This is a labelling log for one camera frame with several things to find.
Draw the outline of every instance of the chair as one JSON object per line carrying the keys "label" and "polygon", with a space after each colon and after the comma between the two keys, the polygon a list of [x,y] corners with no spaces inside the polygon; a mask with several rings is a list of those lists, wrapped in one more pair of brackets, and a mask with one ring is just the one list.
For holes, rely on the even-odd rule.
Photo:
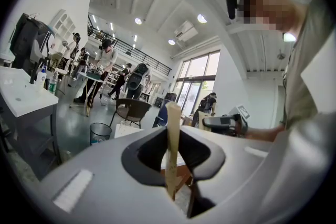
{"label": "chair", "polygon": [[139,128],[141,128],[141,120],[147,113],[147,111],[151,108],[151,104],[146,102],[135,100],[135,99],[127,99],[122,98],[117,100],[116,111],[113,114],[110,127],[112,125],[115,114],[118,114],[123,119],[135,123]]}
{"label": "chair", "polygon": [[153,128],[159,127],[159,126],[166,126],[167,121],[168,121],[168,113],[167,113],[166,104],[168,104],[169,102],[172,102],[172,101],[168,99],[162,100],[161,108],[158,112],[158,115],[155,117],[155,121],[153,123]]}
{"label": "chair", "polygon": [[[63,55],[61,53],[56,53],[51,55],[51,61],[50,61],[50,68],[54,69],[55,71],[57,71],[59,74],[65,76],[68,74],[67,71],[67,63],[65,61],[65,59],[63,58]],[[66,82],[64,79],[64,92],[60,89],[58,89],[61,93],[63,93],[65,95],[66,92]]]}

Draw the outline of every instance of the white shirt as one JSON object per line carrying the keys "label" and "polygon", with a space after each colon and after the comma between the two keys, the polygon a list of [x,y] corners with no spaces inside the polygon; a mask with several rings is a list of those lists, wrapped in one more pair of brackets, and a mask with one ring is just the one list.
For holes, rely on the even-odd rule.
{"label": "white shirt", "polygon": [[143,86],[144,86],[144,82],[145,82],[145,80],[146,80],[146,76],[149,75],[149,76],[152,77],[152,68],[149,67],[149,66],[147,66],[147,67],[148,67],[148,70],[147,70],[147,72],[145,72],[145,74],[143,74],[143,76],[142,76],[142,80],[141,80],[141,82],[140,82],[140,84],[143,85]]}
{"label": "white shirt", "polygon": [[77,43],[76,43],[75,41],[71,42],[71,43],[68,45],[68,47],[70,48],[69,50],[68,50],[67,47],[65,47],[65,50],[66,50],[66,51],[65,51],[64,54],[63,54],[63,57],[64,57],[64,58],[66,58],[66,59],[70,59],[70,55],[71,55],[73,49],[75,48],[76,44],[77,44]]}
{"label": "white shirt", "polygon": [[115,63],[118,57],[118,52],[115,49],[111,49],[108,53],[105,50],[99,50],[95,60],[99,60],[97,63],[98,66],[103,66],[106,68],[109,64]]}

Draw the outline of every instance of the man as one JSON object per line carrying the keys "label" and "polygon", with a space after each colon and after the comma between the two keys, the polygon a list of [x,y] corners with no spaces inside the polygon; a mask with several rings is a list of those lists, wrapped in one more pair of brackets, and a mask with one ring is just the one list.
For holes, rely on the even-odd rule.
{"label": "man", "polygon": [[[133,73],[136,72],[138,67],[143,64],[144,63],[138,64],[138,66],[134,69]],[[129,98],[129,99],[133,98],[133,99],[138,100],[142,93],[143,87],[147,87],[147,85],[151,82],[152,69],[148,63],[146,63],[146,66],[147,66],[147,71],[144,74],[142,74],[142,79],[141,79],[139,86],[135,90],[128,89],[126,98]]]}
{"label": "man", "polygon": [[[284,75],[286,99],[282,124],[273,129],[248,128],[245,133],[247,138],[274,141],[279,132],[317,114],[301,73],[328,38],[334,28],[334,18],[324,0],[312,0],[309,4],[294,0],[240,0],[238,13],[245,22],[263,23],[269,29],[291,33],[297,39]],[[236,131],[240,132],[241,128],[237,127]]]}
{"label": "man", "polygon": [[204,112],[204,113],[211,113],[211,116],[213,117],[215,115],[215,108],[216,108],[216,98],[217,95],[215,92],[210,93],[206,97],[204,97],[201,102],[199,103],[198,109],[195,111],[193,116],[193,125],[195,126],[196,123],[199,122],[198,112]]}
{"label": "man", "polygon": [[[101,80],[104,80],[105,77],[108,75],[109,71],[111,70],[114,63],[116,62],[117,57],[118,57],[118,53],[112,47],[111,41],[109,39],[104,40],[101,46],[101,50],[98,51],[95,61],[93,63],[94,65],[102,69],[102,75],[100,76]],[[89,92],[93,83],[94,83],[93,80],[91,79],[88,80],[86,87],[84,87],[83,89],[82,95],[79,98],[75,98],[73,100],[74,103],[85,103],[86,94],[87,92]],[[89,102],[92,100],[91,107],[93,104],[93,100],[101,85],[102,85],[102,82],[96,82],[96,87],[93,87],[94,91],[92,90],[88,97]]]}
{"label": "man", "polygon": [[115,97],[114,100],[118,100],[119,99],[119,94],[120,94],[120,88],[125,84],[125,81],[130,73],[130,69],[132,67],[131,63],[128,63],[126,65],[126,68],[124,68],[124,70],[122,72],[119,72],[119,78],[117,79],[117,82],[115,84],[115,86],[113,87],[112,91],[108,93],[108,96],[111,97],[113,95],[113,93],[115,93]]}

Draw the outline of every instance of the balcony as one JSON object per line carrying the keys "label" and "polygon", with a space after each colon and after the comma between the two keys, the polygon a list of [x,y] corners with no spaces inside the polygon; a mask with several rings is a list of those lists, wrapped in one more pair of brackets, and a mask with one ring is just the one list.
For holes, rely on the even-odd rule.
{"label": "balcony", "polygon": [[117,51],[123,52],[140,62],[148,63],[151,66],[151,68],[156,69],[157,71],[163,73],[166,76],[168,76],[169,72],[171,71],[171,68],[164,65],[163,63],[155,60],[154,58],[148,56],[142,51],[133,48],[131,45],[127,44],[126,42],[120,39],[113,38],[111,35],[104,33],[103,31],[98,31],[93,26],[90,26],[90,24],[88,24],[88,36],[99,41],[102,41],[104,39],[110,39],[111,41],[115,41],[115,43],[112,46]]}

